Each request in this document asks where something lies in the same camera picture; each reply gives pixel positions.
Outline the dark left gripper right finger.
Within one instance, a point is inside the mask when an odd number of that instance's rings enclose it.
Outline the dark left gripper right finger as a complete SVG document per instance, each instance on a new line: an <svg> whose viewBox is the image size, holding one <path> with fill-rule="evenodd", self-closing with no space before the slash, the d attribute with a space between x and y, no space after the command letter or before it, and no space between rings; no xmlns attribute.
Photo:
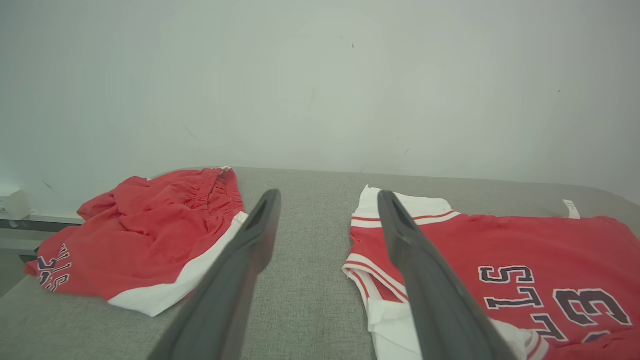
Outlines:
<svg viewBox="0 0 640 360"><path fill-rule="evenodd" d="M391 191L378 211L392 264L402 273L425 360L514 360L516 355L438 248Z"/></svg>

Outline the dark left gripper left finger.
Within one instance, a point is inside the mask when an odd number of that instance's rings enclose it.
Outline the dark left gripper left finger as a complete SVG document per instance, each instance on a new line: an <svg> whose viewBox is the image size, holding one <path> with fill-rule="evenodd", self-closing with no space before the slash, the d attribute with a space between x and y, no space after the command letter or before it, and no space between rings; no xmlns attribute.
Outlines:
<svg viewBox="0 0 640 360"><path fill-rule="evenodd" d="M238 360L258 275L270 264L281 192L266 191L149 355L151 360Z"/></svg>

